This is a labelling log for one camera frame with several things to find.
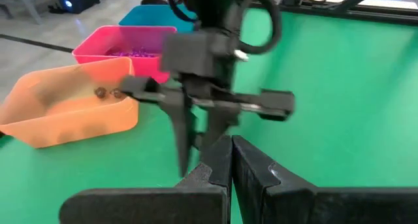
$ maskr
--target teal bin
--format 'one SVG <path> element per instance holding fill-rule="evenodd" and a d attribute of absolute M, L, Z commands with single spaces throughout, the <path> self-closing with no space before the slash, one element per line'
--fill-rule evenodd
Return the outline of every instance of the teal bin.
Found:
<path fill-rule="evenodd" d="M 195 13 L 188 11 L 184 5 L 178 5 L 178 8 L 190 18 L 196 17 Z M 179 19 L 168 5 L 137 6 L 120 21 L 119 25 L 171 26 L 177 29 L 177 33 L 189 33 L 193 30 L 193 23 Z"/>

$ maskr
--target pink bin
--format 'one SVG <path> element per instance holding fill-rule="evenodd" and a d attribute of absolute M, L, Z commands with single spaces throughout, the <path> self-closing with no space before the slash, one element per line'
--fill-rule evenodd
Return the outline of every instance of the pink bin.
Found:
<path fill-rule="evenodd" d="M 72 54 L 83 64 L 119 57 L 107 56 L 113 50 L 130 52 L 143 48 L 155 57 L 130 57 L 135 76 L 149 76 L 163 83 L 169 79 L 169 73 L 159 69 L 163 41 L 173 33 L 175 27 L 106 25 L 95 30 Z"/>

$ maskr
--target gray floor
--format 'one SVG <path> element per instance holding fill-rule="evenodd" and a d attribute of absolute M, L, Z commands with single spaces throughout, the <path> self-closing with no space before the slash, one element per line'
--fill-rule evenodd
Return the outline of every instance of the gray floor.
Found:
<path fill-rule="evenodd" d="M 45 8 L 53 1 L 41 1 L 37 8 L 44 24 L 35 24 L 22 8 L 13 8 L 12 20 L 0 11 L 0 34 L 75 48 L 98 27 L 117 24 L 140 1 L 101 0 L 101 4 L 77 15 L 50 14 Z M 71 54 L 0 39 L 0 102 L 25 73 L 72 64 L 75 60 Z"/>

